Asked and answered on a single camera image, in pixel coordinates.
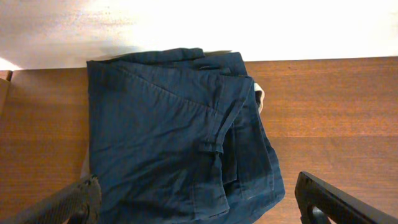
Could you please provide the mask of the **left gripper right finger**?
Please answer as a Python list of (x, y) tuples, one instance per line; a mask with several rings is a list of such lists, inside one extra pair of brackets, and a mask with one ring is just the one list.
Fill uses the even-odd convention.
[(358, 200), (308, 172), (299, 173), (295, 186), (295, 198), (302, 223), (397, 224), (397, 218)]

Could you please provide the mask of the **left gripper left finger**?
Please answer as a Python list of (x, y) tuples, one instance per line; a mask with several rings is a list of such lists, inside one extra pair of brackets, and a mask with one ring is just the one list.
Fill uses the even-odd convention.
[(96, 175), (87, 175), (33, 206), (1, 221), (1, 224), (97, 223), (101, 187)]

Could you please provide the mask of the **navy blue shorts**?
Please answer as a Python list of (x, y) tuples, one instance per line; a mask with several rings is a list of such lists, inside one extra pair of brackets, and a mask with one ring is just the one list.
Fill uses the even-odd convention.
[(253, 223), (279, 203), (279, 160), (239, 53), (87, 62), (100, 223)]

